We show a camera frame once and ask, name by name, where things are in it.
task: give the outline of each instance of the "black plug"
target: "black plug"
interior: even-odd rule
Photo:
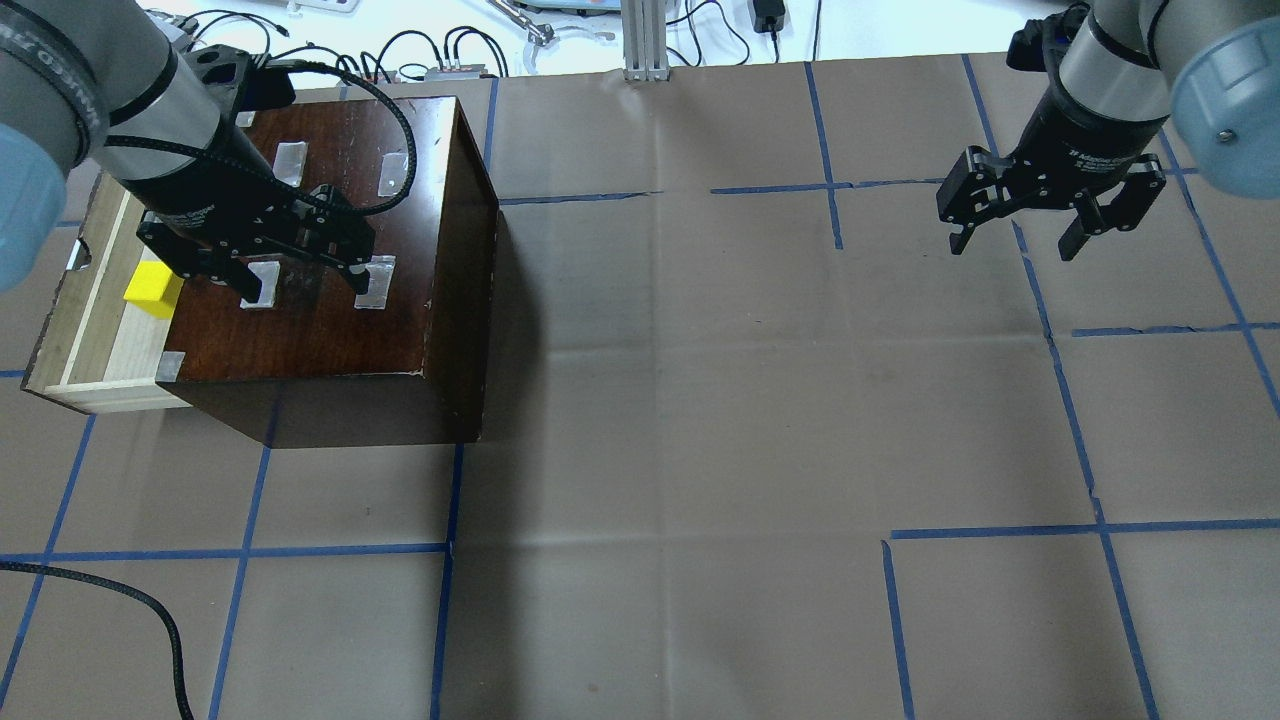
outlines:
[[[782,0],[751,0],[751,24],[755,32],[781,32],[787,24],[787,5]]]

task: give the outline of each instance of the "light blue joint cap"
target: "light blue joint cap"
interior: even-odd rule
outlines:
[[[1172,111],[1210,183],[1280,197],[1280,17],[1240,27],[1187,63]]]
[[[33,140],[0,123],[0,292],[20,283],[67,205],[67,179]]]

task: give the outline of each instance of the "open drawer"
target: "open drawer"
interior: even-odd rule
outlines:
[[[134,237],[143,208],[101,176],[81,237],[92,263],[68,269],[23,378],[27,392],[83,413],[186,407],[155,383],[169,320],[124,301],[140,260]]]

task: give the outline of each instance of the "dark brown box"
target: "dark brown box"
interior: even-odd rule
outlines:
[[[417,181],[370,218],[374,252],[394,255],[384,310],[357,310],[333,270],[280,259],[275,307],[188,281],[165,342],[183,354],[157,383],[269,447],[472,442],[480,434],[498,199],[454,97],[398,101],[417,141]],[[308,142],[302,187],[376,196],[381,158],[403,151],[376,101],[259,113],[250,138],[268,159]]]

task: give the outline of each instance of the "yellow cube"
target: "yellow cube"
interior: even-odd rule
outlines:
[[[124,291],[125,302],[132,302],[161,320],[173,319],[178,305],[182,278],[173,274],[169,265],[159,260],[143,260],[133,272],[133,279]]]

